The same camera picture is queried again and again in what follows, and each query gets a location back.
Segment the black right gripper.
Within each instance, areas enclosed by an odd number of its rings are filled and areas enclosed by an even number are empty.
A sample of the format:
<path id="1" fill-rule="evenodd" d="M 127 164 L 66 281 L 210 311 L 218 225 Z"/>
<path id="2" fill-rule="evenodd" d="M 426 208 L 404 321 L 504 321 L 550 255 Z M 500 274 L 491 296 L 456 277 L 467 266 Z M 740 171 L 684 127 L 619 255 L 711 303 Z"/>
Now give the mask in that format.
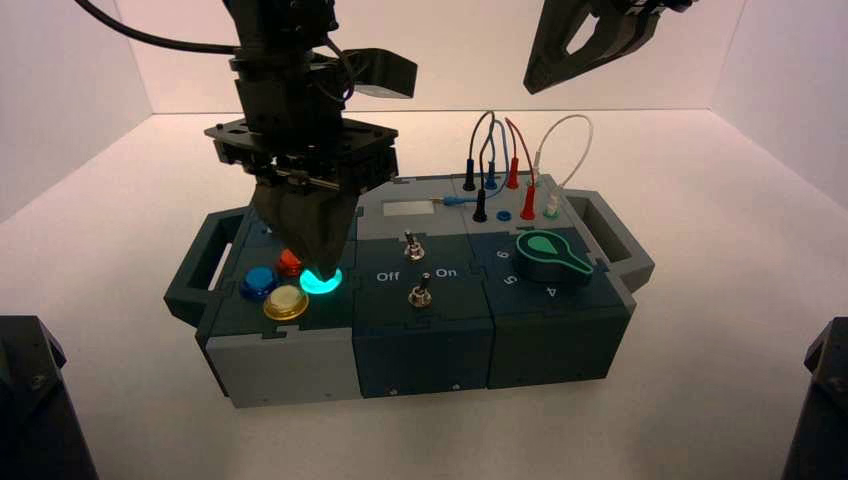
<path id="1" fill-rule="evenodd" d="M 653 37 L 665 10 L 682 13 L 697 0 L 545 1 L 523 84 L 537 94 L 641 48 Z M 588 40 L 567 46 L 584 22 L 596 19 Z"/>

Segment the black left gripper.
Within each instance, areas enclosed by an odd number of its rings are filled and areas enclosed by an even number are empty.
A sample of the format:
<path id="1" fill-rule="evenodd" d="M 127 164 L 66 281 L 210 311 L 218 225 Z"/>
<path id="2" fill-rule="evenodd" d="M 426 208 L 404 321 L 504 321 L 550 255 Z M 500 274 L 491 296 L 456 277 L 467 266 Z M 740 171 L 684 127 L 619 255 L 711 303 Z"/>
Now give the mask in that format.
<path id="1" fill-rule="evenodd" d="M 358 194 L 398 173 L 396 130 L 345 119 L 330 99 L 332 71 L 242 72 L 235 84 L 244 116 L 205 130 L 221 162 L 239 164 L 270 183 L 311 183 L 322 193 L 315 212 L 306 195 L 258 181 L 254 208 L 306 267 L 335 274 L 356 215 Z"/>

